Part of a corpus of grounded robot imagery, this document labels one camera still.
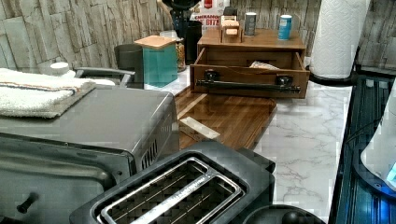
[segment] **white marble countertop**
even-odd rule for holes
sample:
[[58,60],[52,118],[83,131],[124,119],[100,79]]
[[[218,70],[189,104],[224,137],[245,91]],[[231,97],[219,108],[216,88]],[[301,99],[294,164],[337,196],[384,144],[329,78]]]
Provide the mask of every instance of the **white marble countertop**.
[[[190,69],[163,88],[183,91]],[[305,99],[276,99],[276,113],[254,151],[276,163],[275,204],[302,208],[328,222],[351,88],[308,83]]]

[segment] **gray towel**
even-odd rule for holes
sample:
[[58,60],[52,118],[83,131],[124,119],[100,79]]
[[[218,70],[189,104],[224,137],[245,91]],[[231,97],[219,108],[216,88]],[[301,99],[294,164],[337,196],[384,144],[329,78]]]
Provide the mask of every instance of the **gray towel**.
[[0,68],[0,115],[54,118],[95,88],[87,78],[52,77]]

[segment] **toaster slot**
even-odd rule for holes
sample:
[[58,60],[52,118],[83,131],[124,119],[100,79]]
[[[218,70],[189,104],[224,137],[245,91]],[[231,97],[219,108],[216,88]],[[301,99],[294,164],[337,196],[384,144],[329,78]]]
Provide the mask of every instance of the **toaster slot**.
[[242,194],[232,180],[202,161],[189,158],[105,207],[98,218],[117,224],[204,223]]
[[216,176],[158,217],[155,223],[203,223],[242,196],[234,194],[233,186]]
[[184,161],[142,187],[131,189],[131,193],[107,206],[102,215],[109,223],[131,223],[205,172],[207,168],[197,161]]

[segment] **wood grain backsplash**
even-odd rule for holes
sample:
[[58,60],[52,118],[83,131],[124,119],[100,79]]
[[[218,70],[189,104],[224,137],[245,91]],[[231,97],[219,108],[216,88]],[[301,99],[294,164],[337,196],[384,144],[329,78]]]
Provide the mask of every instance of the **wood grain backsplash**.
[[171,28],[154,0],[1,0],[0,67],[117,67],[115,46]]
[[[258,28],[293,16],[310,56],[321,0],[231,0]],[[114,47],[172,29],[155,0],[0,0],[0,67],[48,73],[51,63],[117,67]],[[361,37],[363,65],[396,69],[396,3],[373,0]]]

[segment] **toaster oven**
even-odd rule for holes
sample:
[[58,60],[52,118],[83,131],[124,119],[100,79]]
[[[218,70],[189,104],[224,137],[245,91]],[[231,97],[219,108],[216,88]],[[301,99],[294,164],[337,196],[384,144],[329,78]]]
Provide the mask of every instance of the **toaster oven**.
[[98,87],[55,119],[0,117],[0,217],[68,223],[71,212],[178,151],[174,96]]

